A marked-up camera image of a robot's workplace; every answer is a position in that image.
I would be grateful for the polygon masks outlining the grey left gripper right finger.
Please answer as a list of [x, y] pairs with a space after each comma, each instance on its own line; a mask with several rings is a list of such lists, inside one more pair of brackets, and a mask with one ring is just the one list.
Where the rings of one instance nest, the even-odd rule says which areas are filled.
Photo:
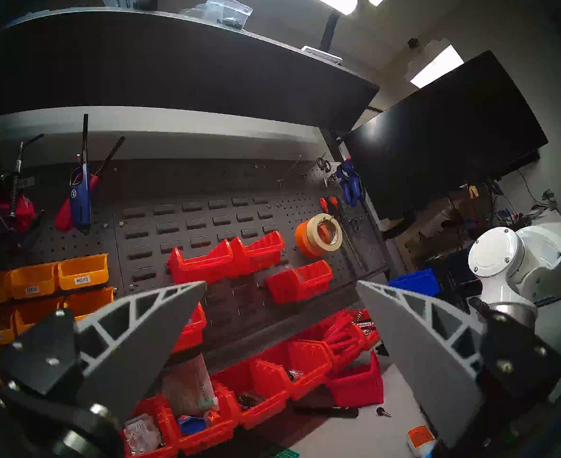
[[355, 287], [445, 446], [491, 446], [561, 378], [560, 353], [485, 303], [477, 316], [387, 285], [360, 280]]

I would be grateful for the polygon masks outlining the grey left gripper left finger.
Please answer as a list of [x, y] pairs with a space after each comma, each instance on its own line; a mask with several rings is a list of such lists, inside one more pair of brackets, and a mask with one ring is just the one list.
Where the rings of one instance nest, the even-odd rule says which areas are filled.
[[206, 293], [195, 281], [122, 297], [76, 320], [44, 316], [0, 351], [7, 405], [60, 417], [98, 404], [128, 418]]

